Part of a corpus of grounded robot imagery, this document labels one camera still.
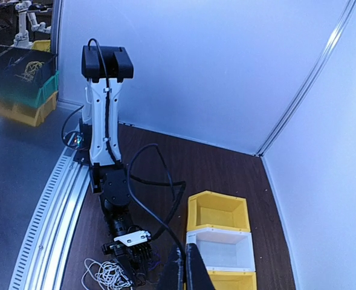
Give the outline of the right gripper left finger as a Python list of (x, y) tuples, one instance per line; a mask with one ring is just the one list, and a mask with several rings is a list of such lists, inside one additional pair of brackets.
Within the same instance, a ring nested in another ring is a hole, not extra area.
[(160, 290), (182, 290), (185, 281), (185, 252), (173, 245), (158, 282)]

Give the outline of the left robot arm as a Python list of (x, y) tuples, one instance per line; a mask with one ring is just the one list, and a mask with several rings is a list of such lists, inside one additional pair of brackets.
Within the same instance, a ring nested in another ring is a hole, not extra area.
[(82, 76), (89, 109), (83, 112), (80, 128), (88, 152), (93, 193), (98, 194), (105, 222), (112, 236), (102, 246), (122, 270), (128, 287), (146, 274), (152, 258), (151, 235), (135, 225), (129, 211), (131, 194), (128, 171), (118, 145), (118, 100), (122, 83), (134, 76), (134, 66), (123, 47), (100, 46), (91, 39), (82, 48)]

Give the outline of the white bin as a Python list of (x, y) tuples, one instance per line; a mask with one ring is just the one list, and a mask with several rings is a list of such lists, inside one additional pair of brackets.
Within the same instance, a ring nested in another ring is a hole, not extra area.
[(250, 232), (202, 228), (188, 231), (186, 242), (199, 249), (206, 269), (224, 272), (255, 272)]

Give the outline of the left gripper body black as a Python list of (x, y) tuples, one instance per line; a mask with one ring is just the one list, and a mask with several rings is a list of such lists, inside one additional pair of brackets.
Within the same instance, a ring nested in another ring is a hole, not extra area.
[(152, 248), (148, 242), (127, 246), (121, 241), (102, 245), (104, 255), (111, 255), (121, 266), (148, 265), (152, 258)]

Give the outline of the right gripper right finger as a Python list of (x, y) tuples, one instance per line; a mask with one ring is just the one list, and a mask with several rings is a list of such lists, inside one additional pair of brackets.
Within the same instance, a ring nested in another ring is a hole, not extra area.
[(186, 289), (215, 290), (204, 261), (195, 243), (186, 245)]

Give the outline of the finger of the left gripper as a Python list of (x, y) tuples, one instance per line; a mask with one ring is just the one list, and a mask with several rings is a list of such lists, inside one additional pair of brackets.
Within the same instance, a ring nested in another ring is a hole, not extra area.
[(131, 285), (135, 285), (135, 276), (134, 276), (134, 271), (132, 269), (130, 260), (126, 256), (118, 256), (116, 258), (117, 263), (122, 267), (122, 269), (125, 272), (126, 277), (130, 281)]
[(144, 286), (148, 282), (149, 260), (139, 260), (134, 262), (134, 273), (136, 286)]

